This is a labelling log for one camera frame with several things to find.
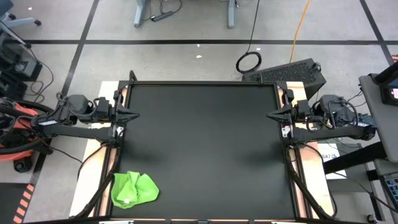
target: chair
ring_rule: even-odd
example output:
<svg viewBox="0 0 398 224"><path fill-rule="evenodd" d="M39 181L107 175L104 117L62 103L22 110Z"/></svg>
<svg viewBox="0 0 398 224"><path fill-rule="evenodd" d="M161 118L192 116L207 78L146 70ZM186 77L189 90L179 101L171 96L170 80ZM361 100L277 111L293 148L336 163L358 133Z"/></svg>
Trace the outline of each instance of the chair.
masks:
<svg viewBox="0 0 398 224"><path fill-rule="evenodd" d="M40 26L42 23L33 17L26 19L16 19L15 15L8 13L13 6L14 4L10 0L0 0L0 30L4 31L29 49L31 48L31 45L29 43L25 43L24 40L22 40L15 32L10 30L10 28L33 23L37 26Z"/></svg>

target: chair wheel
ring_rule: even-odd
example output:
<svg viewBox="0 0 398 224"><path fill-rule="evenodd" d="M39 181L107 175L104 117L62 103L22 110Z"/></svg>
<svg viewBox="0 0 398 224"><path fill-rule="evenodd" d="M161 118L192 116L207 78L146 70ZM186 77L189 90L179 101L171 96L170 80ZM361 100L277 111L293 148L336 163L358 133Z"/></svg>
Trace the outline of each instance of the chair wheel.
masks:
<svg viewBox="0 0 398 224"><path fill-rule="evenodd" d="M14 14L9 14L8 18L10 18L11 20L17 19L17 17Z"/></svg>
<svg viewBox="0 0 398 224"><path fill-rule="evenodd" d="M28 172L32 168L32 158L24 157L14 161L14 170L20 173Z"/></svg>

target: wooden table frame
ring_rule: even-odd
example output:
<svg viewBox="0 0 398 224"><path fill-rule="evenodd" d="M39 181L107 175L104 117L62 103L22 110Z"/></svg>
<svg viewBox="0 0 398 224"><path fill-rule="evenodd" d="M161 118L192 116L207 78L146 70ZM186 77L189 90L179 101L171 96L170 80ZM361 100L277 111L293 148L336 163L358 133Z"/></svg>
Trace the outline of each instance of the wooden table frame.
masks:
<svg viewBox="0 0 398 224"><path fill-rule="evenodd" d="M99 91L99 96L105 96L107 100L113 103L113 93L119 87L119 82L102 82L101 88ZM305 95L305 90L302 82L287 82L287 88L293 90L295 99L293 104L296 104L297 100L307 99ZM123 90L123 95L127 95L126 88ZM279 98L282 96L282 90L279 89ZM92 124L93 128L100 128L103 126L107 126L109 124ZM296 124L298 127L305 127L304 124ZM318 148L318 144L316 142L310 143L315 149ZM100 143L97 140L89 139L85 149L85 155L83 159L86 159L91 153L93 153L97 148L100 147ZM76 215L79 213L84 206L90 201L94 193L97 191L98 186L100 184L101 176L104 176L103 167L107 167L107 173L112 167L114 156L116 153L116 149L107 149L102 148L97 154L92 156L90 160L86 162L86 164L82 167L80 172L80 178L78 179L75 195L73 198L70 216ZM328 185L326 182L325 173L323 171L322 160L319 158L319 155L314 152L312 149L305 147L301 149L299 152L301 158L301 166L303 168L305 183L307 185L307 189L311 192L313 197L317 200L319 205L322 206L324 211L326 211L329 215L333 214L333 206L330 199L330 193L328 190ZM290 151L290 156L292 159L295 158L293 150ZM107 166L104 166L104 162L108 160ZM297 170L297 161L293 162L294 168ZM96 210L96 214L99 216L105 216L106 210L109 205L109 196L111 190L111 184L109 184L106 190L103 193L101 201L97 203L99 205L99 209ZM308 204L305 203L303 199L303 195L300 189L295 184L296 191L296 199L298 205L299 216L302 218L310 218L308 215L316 218L315 212L308 208Z"/></svg>

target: black stand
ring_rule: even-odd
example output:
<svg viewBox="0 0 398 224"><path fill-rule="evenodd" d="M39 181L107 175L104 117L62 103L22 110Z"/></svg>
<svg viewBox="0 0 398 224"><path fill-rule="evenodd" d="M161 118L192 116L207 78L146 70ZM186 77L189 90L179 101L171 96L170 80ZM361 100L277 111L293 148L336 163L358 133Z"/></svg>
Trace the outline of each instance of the black stand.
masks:
<svg viewBox="0 0 398 224"><path fill-rule="evenodd" d="M375 159L384 159L386 157L387 155L383 145L381 142L377 142L362 149L358 149L357 151L337 157L336 159L329 160L323 164L323 169L325 170L325 174L331 174L339 170L371 162Z"/></svg>

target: paper sheet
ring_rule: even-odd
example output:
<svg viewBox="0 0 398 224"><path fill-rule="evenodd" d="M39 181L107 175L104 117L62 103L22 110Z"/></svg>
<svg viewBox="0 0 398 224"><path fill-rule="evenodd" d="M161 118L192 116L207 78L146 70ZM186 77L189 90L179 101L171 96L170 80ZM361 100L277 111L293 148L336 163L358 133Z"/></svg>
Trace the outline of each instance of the paper sheet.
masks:
<svg viewBox="0 0 398 224"><path fill-rule="evenodd" d="M318 144L318 150L322 154L324 162L340 156L340 153L337 150L337 146L334 143L330 144L330 146L329 144ZM347 175L345 170L338 171L337 173L342 175ZM326 179L328 180L345 179L345 177L342 177L337 174L328 174L326 175Z"/></svg>

